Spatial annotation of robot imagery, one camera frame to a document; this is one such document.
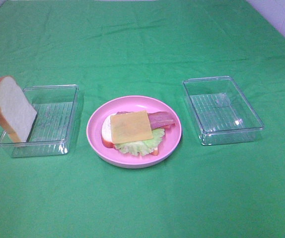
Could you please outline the green lettuce leaf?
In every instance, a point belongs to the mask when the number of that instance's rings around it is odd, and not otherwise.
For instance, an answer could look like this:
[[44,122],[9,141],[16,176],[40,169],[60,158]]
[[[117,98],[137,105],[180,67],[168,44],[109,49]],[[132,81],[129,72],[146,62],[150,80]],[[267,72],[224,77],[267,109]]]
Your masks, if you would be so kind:
[[114,147],[123,154],[129,153],[133,156],[145,156],[151,154],[156,156],[159,153],[158,146],[165,136],[165,129],[154,129],[152,130],[152,135],[153,139],[115,144]]

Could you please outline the yellow cheese slice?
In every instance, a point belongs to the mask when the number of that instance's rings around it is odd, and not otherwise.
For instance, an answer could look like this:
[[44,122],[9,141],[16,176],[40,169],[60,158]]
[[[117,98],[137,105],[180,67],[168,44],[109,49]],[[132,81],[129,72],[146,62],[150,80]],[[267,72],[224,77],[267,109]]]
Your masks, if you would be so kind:
[[153,139],[146,111],[116,114],[110,117],[114,144]]

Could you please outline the clear plastic tray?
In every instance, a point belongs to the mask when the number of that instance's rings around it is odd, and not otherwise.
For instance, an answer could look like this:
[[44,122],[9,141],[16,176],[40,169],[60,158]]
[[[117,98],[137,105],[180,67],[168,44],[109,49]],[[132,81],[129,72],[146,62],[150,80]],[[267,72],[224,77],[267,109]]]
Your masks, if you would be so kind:
[[187,79],[185,101],[205,146],[260,140],[264,123],[230,76]]
[[37,116],[26,142],[13,143],[5,131],[0,148],[12,158],[64,155],[73,140],[78,111],[77,85],[50,85],[24,88]]

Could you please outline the green tablecloth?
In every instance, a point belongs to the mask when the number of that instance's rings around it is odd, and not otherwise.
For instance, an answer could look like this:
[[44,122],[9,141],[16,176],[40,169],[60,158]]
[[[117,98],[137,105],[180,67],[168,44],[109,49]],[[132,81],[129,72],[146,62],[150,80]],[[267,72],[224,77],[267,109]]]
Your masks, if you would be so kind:
[[[285,38],[248,2],[7,1],[4,75],[77,84],[82,114],[66,155],[0,148],[0,238],[285,238]],[[182,81],[220,75],[264,122],[261,139],[200,144]],[[181,120],[177,149],[156,166],[115,167],[87,141],[91,114],[126,95],[160,99]]]

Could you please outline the red bacon strip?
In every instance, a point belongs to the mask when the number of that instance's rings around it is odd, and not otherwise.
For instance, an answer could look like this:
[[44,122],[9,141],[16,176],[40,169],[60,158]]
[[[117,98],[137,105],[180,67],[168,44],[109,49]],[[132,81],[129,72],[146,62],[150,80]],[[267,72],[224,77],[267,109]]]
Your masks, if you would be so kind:
[[126,129],[129,130],[140,129],[143,131],[152,130],[150,128],[150,122],[148,119],[147,111],[118,112],[114,116],[111,116],[111,125],[113,128],[119,128],[122,130]]
[[148,119],[152,130],[172,126],[175,123],[174,117],[169,112],[148,113]]

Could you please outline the pink round plate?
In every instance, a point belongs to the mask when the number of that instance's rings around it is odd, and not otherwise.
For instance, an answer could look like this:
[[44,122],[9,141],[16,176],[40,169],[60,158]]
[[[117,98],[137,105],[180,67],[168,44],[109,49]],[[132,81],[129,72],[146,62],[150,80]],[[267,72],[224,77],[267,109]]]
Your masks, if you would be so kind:
[[[103,145],[101,127],[107,116],[121,111],[135,112],[141,110],[146,110],[149,113],[169,112],[175,120],[174,126],[165,130],[165,137],[159,145],[158,155],[133,156],[122,154]],[[99,107],[87,123],[86,135],[92,149],[104,161],[121,168],[139,169],[158,164],[170,156],[180,142],[182,127],[178,115],[164,102],[147,96],[132,95],[113,99]]]

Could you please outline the clear left plastic tray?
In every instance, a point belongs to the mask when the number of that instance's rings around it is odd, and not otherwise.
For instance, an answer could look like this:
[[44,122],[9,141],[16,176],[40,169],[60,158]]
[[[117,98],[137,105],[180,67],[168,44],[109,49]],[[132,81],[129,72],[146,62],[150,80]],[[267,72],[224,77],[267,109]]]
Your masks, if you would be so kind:
[[37,116],[26,142],[13,143],[5,131],[0,148],[12,158],[64,155],[73,140],[78,111],[77,85],[50,85],[24,88]]

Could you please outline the white bread slice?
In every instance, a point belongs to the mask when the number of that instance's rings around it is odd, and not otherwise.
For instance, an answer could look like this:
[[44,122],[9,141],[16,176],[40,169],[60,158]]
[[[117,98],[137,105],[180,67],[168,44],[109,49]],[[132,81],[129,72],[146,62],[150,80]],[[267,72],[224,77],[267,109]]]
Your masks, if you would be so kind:
[[116,113],[109,115],[103,122],[102,128],[101,128],[101,140],[105,147],[107,148],[113,148],[114,143],[112,142],[112,133],[111,133],[111,116],[114,116]]

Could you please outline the clear right plastic tray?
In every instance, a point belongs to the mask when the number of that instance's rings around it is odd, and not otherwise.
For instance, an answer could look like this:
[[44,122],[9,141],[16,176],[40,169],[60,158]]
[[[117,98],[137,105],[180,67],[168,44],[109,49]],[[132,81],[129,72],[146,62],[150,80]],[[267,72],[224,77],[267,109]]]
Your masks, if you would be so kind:
[[187,79],[185,101],[205,146],[260,140],[264,123],[230,76]]

